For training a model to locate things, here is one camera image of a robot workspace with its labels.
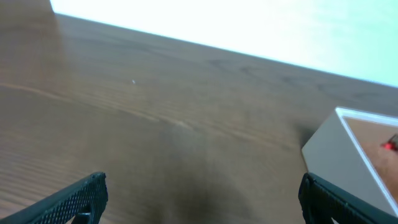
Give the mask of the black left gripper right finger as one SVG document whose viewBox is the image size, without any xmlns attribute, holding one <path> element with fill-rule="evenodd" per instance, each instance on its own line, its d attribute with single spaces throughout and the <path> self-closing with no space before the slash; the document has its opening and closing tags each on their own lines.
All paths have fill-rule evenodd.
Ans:
<svg viewBox="0 0 398 224">
<path fill-rule="evenodd" d="M 396 224 L 397 217 L 307 172 L 298 199 L 306 224 Z"/>
</svg>

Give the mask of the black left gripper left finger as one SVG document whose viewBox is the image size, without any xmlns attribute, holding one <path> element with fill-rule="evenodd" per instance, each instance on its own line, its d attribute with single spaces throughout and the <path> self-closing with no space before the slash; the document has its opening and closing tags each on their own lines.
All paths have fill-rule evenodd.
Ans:
<svg viewBox="0 0 398 224">
<path fill-rule="evenodd" d="M 106 174 L 95 172 L 6 218 L 1 223 L 99 223 L 108 202 Z"/>
</svg>

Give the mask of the white cardboard box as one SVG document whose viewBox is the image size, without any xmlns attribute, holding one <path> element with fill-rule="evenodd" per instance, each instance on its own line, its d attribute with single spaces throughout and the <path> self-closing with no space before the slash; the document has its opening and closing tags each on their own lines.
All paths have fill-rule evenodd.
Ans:
<svg viewBox="0 0 398 224">
<path fill-rule="evenodd" d="M 309 172 L 393 216 L 397 215 L 397 163 L 382 156 L 397 135 L 397 117 L 337 107 L 302 148 Z"/>
</svg>

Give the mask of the red toy truck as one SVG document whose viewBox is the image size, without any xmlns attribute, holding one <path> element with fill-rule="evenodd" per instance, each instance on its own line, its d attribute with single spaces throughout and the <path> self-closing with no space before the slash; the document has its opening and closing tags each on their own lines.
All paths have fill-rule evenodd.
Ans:
<svg viewBox="0 0 398 224">
<path fill-rule="evenodd" d="M 398 151 L 397 142 L 398 142 L 398 135 L 394 134 L 388 141 L 381 144 L 381 147 L 388 151 L 397 152 Z"/>
</svg>

